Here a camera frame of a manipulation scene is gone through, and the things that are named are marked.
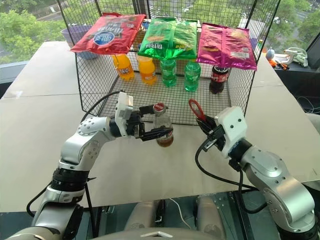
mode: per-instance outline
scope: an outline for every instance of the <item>green soda bottle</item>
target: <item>green soda bottle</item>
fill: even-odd
[[[162,82],[166,87],[172,87],[177,84],[177,63],[176,60],[162,59],[160,61],[160,68],[162,73]]]
[[[200,79],[201,67],[200,64],[194,61],[189,61],[184,67],[184,89],[188,92],[195,92],[198,88]]]

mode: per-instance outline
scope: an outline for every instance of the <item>metal wire rack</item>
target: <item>metal wire rack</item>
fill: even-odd
[[[136,52],[142,42],[150,19],[157,16],[170,16],[184,20],[198,20],[198,23],[215,23],[232,28],[249,28],[250,41],[258,62],[261,48],[269,33],[271,24],[278,9],[280,0],[57,0],[62,17],[66,23],[70,38],[77,42],[83,32],[73,32],[78,28],[93,25],[103,12],[120,14],[146,14],[147,19],[131,46],[128,57],[131,61],[135,78],[133,81],[122,81],[114,69],[113,61],[107,55],[90,55],[86,57],[75,54],[81,107],[87,111],[105,94],[125,90],[133,96],[136,108],[163,102],[169,106],[168,114],[174,124],[196,125],[195,117],[188,106],[188,99],[196,99],[207,115],[214,116],[224,108],[240,106],[246,112],[250,90],[255,72],[253,70],[231,69],[226,87],[222,93],[212,94],[209,91],[212,65],[201,64],[201,78],[196,92],[184,90],[184,67],[186,60],[177,60],[177,85],[165,87],[161,82],[159,61],[154,59],[157,82],[151,86],[141,81],[138,72]],[[201,25],[198,24],[198,37]],[[92,114],[99,116],[114,115],[117,96],[109,97],[99,104]],[[145,121],[152,121],[146,116]]]

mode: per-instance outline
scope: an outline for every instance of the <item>plastic bottle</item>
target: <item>plastic bottle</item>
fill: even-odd
[[[189,61],[184,67],[184,89],[188,92],[195,92],[198,88],[198,83],[201,74],[200,64],[194,61]]]
[[[177,63],[173,59],[163,59],[160,61],[160,68],[162,73],[162,82],[167,87],[172,87],[177,84]]]
[[[212,67],[211,81],[209,90],[213,94],[221,93],[225,88],[225,82],[228,80],[229,67]]]
[[[154,122],[153,122],[154,128],[160,128],[161,126],[172,128],[170,117],[166,113],[167,108],[168,107],[161,102],[153,105],[153,111],[155,115]],[[161,147],[164,147],[164,148],[169,147],[173,143],[173,141],[174,141],[174,135],[172,131],[169,134],[156,139],[156,142]]]
[[[135,77],[135,72],[131,66],[130,59],[125,54],[111,55],[113,65],[119,74],[119,77],[125,81],[130,81]]]
[[[143,83],[152,85],[157,80],[156,76],[156,66],[153,59],[146,56],[136,55],[138,61],[138,67],[141,75],[141,80]]]

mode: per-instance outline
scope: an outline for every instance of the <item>red scissors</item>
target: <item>red scissors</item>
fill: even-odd
[[[200,104],[193,98],[189,99],[189,106],[196,117],[204,122],[206,122],[206,117],[204,111],[202,110]]]

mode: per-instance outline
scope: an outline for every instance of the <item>table surface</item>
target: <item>table surface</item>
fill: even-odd
[[[74,54],[65,42],[43,43],[0,100],[0,212],[25,211],[28,201],[51,180],[61,146],[83,114]],[[319,179],[320,135],[264,57],[245,119],[250,142],[281,156],[299,181]],[[92,204],[236,190],[197,168],[195,152],[204,139],[197,126],[174,125],[168,148],[134,138],[108,142],[90,171],[90,177],[97,177],[88,183]],[[209,172],[239,180],[214,147],[199,160]],[[80,204],[87,206],[86,199]]]

